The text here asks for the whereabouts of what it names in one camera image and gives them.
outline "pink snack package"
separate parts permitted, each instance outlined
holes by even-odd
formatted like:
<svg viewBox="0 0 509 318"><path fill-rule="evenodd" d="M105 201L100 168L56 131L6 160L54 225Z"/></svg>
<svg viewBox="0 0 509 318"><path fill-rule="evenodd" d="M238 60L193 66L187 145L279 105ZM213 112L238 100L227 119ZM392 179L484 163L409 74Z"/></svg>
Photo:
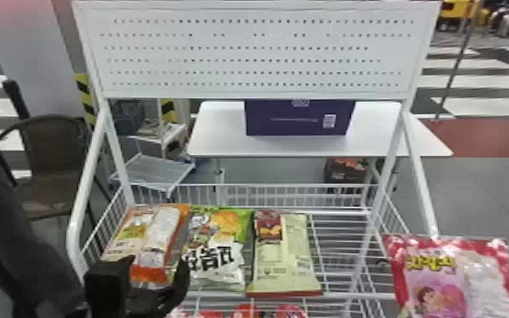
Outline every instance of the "pink snack package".
<svg viewBox="0 0 509 318"><path fill-rule="evenodd" d="M509 318L509 247L498 238L383 235L399 318Z"/></svg>

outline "purple box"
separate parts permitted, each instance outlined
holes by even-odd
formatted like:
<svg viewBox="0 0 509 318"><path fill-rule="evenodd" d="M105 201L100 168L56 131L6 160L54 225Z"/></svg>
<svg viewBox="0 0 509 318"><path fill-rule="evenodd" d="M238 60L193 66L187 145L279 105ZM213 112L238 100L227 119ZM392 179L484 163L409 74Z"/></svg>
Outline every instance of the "purple box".
<svg viewBox="0 0 509 318"><path fill-rule="evenodd" d="M343 135L354 108L349 100L248 100L247 135Z"/></svg>

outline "brown wicker chair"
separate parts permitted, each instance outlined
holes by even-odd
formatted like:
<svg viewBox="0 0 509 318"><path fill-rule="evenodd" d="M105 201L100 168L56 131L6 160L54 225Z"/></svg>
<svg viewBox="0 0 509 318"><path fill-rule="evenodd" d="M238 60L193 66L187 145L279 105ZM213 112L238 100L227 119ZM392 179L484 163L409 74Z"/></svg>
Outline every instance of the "brown wicker chair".
<svg viewBox="0 0 509 318"><path fill-rule="evenodd" d="M87 128L75 118L43 115L10 126L0 134L0 140L16 129L22 135L31 169L31 179L16 188L27 217L35 221L69 215L85 162ZM110 201L101 183L95 181ZM90 205L87 212L94 228L96 220Z"/></svg>

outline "pegboard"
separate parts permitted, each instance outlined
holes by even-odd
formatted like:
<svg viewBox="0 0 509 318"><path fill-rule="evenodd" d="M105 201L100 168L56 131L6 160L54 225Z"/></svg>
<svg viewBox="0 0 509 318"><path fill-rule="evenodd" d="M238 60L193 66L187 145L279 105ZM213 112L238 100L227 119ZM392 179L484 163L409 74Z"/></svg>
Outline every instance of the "pegboard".
<svg viewBox="0 0 509 318"><path fill-rule="evenodd" d="M402 99L438 2L76 2L105 97Z"/></svg>

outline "wall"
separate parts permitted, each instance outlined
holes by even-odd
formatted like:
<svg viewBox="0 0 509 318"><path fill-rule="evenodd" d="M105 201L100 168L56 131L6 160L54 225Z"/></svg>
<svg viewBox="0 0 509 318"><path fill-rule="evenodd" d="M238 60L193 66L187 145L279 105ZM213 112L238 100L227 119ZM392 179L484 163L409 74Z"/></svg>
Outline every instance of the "wall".
<svg viewBox="0 0 509 318"><path fill-rule="evenodd" d="M0 0L0 64L32 115L83 115L51 0Z"/></svg>

